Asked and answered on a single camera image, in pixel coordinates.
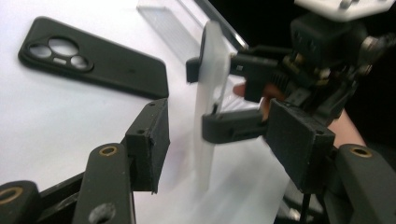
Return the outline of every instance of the phone case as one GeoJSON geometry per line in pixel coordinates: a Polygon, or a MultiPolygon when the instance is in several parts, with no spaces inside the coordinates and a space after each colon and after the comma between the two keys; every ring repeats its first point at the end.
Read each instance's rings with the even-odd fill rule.
{"type": "Polygon", "coordinates": [[[35,69],[150,99],[169,95],[162,61],[51,18],[35,19],[21,46],[19,59],[35,69]],[[71,43],[77,52],[69,50],[65,54],[50,44],[55,40],[71,43]]]}

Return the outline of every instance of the white table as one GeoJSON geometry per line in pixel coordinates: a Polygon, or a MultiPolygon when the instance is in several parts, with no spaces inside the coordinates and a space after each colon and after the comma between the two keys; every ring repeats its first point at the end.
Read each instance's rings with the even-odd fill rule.
{"type": "Polygon", "coordinates": [[[137,223],[272,223],[289,178],[261,139],[216,147],[210,189],[197,190],[191,166],[196,86],[186,83],[184,64],[136,4],[0,3],[0,185],[26,179],[41,191],[83,172],[89,153],[118,143],[150,102],[23,66],[17,56],[21,44],[33,20],[47,16],[166,64],[171,145],[158,194],[134,193],[137,223]]]}

